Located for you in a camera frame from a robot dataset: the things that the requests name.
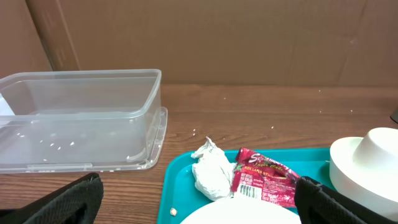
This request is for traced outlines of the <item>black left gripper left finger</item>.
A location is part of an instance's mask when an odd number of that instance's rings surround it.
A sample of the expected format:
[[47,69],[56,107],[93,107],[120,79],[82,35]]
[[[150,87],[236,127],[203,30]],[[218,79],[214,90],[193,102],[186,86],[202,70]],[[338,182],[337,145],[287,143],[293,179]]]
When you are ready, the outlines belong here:
[[25,207],[1,210],[1,223],[93,224],[103,196],[102,180],[92,172]]

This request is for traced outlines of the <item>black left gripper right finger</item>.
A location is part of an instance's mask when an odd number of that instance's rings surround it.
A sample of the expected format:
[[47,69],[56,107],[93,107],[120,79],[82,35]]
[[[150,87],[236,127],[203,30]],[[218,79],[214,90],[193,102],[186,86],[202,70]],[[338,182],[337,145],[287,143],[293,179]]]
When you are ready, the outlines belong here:
[[397,224],[307,176],[296,182],[294,202],[302,224]]

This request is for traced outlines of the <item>white bowl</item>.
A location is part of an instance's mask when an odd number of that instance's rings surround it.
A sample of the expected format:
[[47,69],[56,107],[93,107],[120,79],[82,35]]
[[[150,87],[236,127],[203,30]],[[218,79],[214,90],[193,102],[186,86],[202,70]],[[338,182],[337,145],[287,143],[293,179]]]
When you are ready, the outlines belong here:
[[397,221],[397,142],[347,137],[330,148],[330,179],[345,197]]

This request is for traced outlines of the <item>red snack wrapper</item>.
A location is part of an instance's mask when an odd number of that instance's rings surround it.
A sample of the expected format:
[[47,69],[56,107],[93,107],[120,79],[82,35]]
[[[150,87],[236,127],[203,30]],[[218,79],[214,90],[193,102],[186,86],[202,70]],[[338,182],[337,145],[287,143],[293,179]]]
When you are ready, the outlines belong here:
[[231,184],[235,197],[248,197],[294,208],[300,176],[289,167],[256,151],[241,148]]

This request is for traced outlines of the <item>large white plate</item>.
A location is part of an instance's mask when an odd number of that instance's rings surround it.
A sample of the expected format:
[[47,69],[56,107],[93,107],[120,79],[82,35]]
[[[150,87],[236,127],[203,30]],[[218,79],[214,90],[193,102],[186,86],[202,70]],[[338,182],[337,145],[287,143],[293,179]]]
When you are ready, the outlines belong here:
[[230,198],[195,210],[182,224],[301,224],[301,221],[296,213],[270,202]]

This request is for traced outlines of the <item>white napkin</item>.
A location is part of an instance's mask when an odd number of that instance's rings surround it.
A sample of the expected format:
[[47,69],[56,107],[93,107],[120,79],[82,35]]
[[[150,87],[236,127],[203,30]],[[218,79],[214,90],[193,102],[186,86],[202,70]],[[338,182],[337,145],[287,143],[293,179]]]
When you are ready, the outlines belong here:
[[211,201],[233,197],[231,190],[235,162],[230,162],[225,152],[209,137],[204,145],[191,154],[196,163],[192,165],[195,188]]

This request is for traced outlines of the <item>clear plastic bin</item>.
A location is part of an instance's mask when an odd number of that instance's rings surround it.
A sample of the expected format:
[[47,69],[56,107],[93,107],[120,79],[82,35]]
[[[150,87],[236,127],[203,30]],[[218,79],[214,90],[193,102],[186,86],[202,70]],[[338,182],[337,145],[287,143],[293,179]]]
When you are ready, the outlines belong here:
[[153,167],[167,130],[158,69],[25,72],[1,79],[1,172]]

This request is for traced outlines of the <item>teal plastic tray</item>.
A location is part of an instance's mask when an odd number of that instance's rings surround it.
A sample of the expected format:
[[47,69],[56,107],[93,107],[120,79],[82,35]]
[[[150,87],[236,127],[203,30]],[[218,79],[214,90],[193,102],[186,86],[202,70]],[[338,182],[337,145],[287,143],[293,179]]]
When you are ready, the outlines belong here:
[[[308,176],[333,189],[329,178],[330,149],[258,149],[258,153],[270,157],[301,176]],[[195,188],[192,165],[197,162],[191,152],[176,157],[165,171],[162,198],[157,223],[181,223],[189,214],[211,202]]]

